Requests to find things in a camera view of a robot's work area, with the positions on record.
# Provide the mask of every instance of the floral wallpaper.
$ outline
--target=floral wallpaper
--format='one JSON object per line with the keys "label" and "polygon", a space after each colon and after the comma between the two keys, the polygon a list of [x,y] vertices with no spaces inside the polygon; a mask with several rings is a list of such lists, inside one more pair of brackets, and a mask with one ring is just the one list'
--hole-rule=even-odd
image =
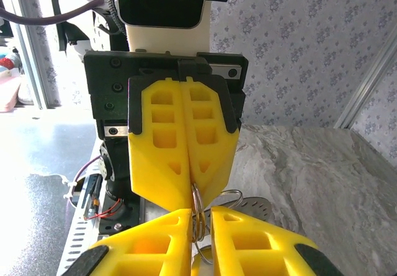
{"label": "floral wallpaper", "polygon": [[397,60],[368,98],[352,129],[397,169]]}
{"label": "floral wallpaper", "polygon": [[331,127],[397,23],[397,0],[213,3],[212,50],[250,60],[243,119]]}

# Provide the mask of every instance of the red wire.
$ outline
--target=red wire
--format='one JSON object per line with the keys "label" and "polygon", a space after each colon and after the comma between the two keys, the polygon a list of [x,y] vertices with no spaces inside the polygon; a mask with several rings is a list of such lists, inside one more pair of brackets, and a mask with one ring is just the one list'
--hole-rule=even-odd
{"label": "red wire", "polygon": [[94,216],[89,217],[89,218],[84,218],[84,220],[91,220],[91,219],[94,219],[94,218],[97,218],[97,217],[99,217],[99,218],[108,218],[108,217],[113,216],[118,209],[116,209],[116,211],[114,211],[113,213],[111,213],[111,212],[118,205],[118,203],[120,203],[120,201],[121,201],[121,198],[119,198],[109,210],[106,210],[105,212],[99,213],[99,214],[94,215]]}

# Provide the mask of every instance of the camera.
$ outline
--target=camera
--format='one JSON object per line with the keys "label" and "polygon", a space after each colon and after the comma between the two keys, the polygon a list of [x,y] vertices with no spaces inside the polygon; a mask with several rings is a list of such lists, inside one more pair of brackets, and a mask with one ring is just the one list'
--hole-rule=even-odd
{"label": "camera", "polygon": [[202,17],[206,0],[117,0],[118,15],[126,25],[191,29]]}

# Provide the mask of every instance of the gray marble table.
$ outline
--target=gray marble table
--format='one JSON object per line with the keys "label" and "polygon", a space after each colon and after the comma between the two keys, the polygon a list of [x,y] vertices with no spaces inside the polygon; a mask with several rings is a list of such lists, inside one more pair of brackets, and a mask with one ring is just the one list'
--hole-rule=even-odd
{"label": "gray marble table", "polygon": [[267,198],[346,276],[397,272],[397,172],[349,130],[243,126],[227,189]]}

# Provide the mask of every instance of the marble surface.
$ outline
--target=marble surface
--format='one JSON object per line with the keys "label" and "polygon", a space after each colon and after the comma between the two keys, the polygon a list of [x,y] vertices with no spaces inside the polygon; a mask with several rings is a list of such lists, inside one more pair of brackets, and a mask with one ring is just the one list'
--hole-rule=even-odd
{"label": "marble surface", "polygon": [[[396,180],[392,166],[349,130],[246,125],[227,189],[267,198],[270,222],[312,239],[344,275],[392,276]],[[146,209],[147,220],[165,213],[150,203]]]}

